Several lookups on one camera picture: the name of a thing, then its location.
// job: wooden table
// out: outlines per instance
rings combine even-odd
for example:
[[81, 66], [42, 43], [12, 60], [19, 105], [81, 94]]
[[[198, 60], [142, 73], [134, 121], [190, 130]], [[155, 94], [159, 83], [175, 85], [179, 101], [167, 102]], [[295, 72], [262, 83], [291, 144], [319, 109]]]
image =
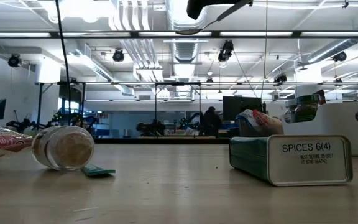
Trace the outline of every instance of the wooden table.
[[227, 146], [97, 145], [89, 179], [0, 160], [0, 223], [358, 223], [358, 157], [348, 186], [272, 187], [232, 169]]

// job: glass jar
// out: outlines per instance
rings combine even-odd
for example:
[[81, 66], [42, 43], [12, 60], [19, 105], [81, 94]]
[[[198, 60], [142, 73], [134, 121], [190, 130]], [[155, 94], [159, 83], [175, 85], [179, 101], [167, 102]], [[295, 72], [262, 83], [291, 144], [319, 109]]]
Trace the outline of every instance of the glass jar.
[[32, 143], [36, 161], [55, 170], [78, 170], [87, 165], [94, 152], [89, 132], [76, 126], [54, 126], [38, 133]]
[[316, 117], [320, 96], [318, 94], [299, 96], [296, 98], [296, 122], [312, 121]]
[[287, 109], [284, 114], [284, 120], [288, 124], [295, 123], [295, 109], [296, 109], [296, 100], [287, 100], [285, 102], [285, 108]]

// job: jar lid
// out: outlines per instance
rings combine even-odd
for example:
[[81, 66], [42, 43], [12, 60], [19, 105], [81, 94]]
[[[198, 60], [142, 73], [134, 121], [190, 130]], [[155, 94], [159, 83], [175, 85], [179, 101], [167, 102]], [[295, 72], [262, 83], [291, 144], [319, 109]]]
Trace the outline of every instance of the jar lid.
[[318, 103], [318, 102], [320, 102], [320, 95], [319, 94], [299, 96], [299, 97], [296, 98], [296, 103], [297, 104]]
[[296, 106], [296, 100], [287, 100], [284, 105], [286, 108], [289, 106]]

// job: ceiling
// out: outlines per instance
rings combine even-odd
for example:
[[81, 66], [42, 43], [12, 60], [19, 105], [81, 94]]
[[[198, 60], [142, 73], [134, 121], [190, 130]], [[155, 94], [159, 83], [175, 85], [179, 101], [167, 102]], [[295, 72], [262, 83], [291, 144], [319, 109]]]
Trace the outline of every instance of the ceiling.
[[[44, 6], [41, 1], [0, 1], [0, 32], [33, 32], [33, 31], [56, 31], [58, 27], [48, 19], [48, 12], [42, 9]], [[266, 1], [254, 1], [254, 6], [243, 7], [234, 14], [217, 22], [207, 28], [207, 30], [354, 30], [358, 26], [358, 0], [352, 1], [350, 6], [343, 9], [343, 1], [323, 0], [269, 0], [268, 5], [263, 7]], [[63, 21], [63, 30], [65, 32], [73, 31], [109, 31], [108, 25], [110, 1], [94, 1], [95, 9], [102, 15], [95, 23], [87, 23], [80, 17], [67, 17]], [[167, 29], [167, 12], [164, 9], [164, 0], [149, 0], [149, 25], [152, 30]], [[303, 7], [316, 7], [322, 5], [320, 9], [304, 9]], [[207, 7], [207, 20], [209, 23], [217, 18], [220, 13], [229, 6], [209, 6]], [[263, 74], [268, 78], [273, 78], [274, 74], [270, 72], [299, 52], [302, 54], [313, 53], [325, 45], [335, 41], [335, 39], [233, 39], [235, 55], [233, 55], [226, 68], [220, 68], [217, 60], [217, 53], [224, 43], [224, 39], [203, 39], [207, 43], [201, 44], [199, 54], [197, 55], [197, 65], [194, 75], [190, 77], [190, 82], [205, 82], [207, 72], [212, 72], [214, 82], [239, 82], [245, 81], [245, 76], [252, 82], [261, 82]], [[115, 49], [122, 47], [118, 39], [76, 39], [67, 40], [67, 44], [75, 43], [77, 46], [87, 44], [91, 47], [92, 58], [97, 60], [103, 67], [114, 75], [114, 78], [122, 82], [138, 82], [133, 75], [134, 63], [128, 56], [126, 50], [125, 60], [123, 62], [114, 62], [112, 54]], [[4, 49], [9, 47], [39, 47], [42, 50], [52, 54], [54, 57], [63, 60], [62, 46], [58, 39], [0, 39], [0, 53], [6, 54]], [[172, 66], [172, 53], [170, 44], [163, 43], [163, 39], [154, 39], [154, 49], [158, 61], [163, 68], [163, 78], [165, 81], [175, 80], [175, 71]], [[332, 61], [323, 61], [319, 63], [322, 71], [323, 80], [331, 81], [335, 74], [343, 75], [358, 70], [358, 44], [345, 50], [347, 60], [338, 62], [336, 69]], [[27, 58], [31, 63], [40, 63], [39, 58]], [[69, 59], [70, 76], [77, 77], [78, 80], [87, 82], [102, 82], [87, 66]], [[294, 69], [285, 71], [288, 81], [293, 81]], [[345, 79], [344, 82], [358, 82], [358, 76]], [[220, 86], [220, 88], [233, 89], [232, 86]], [[114, 87], [93, 86], [88, 90], [111, 91]]]

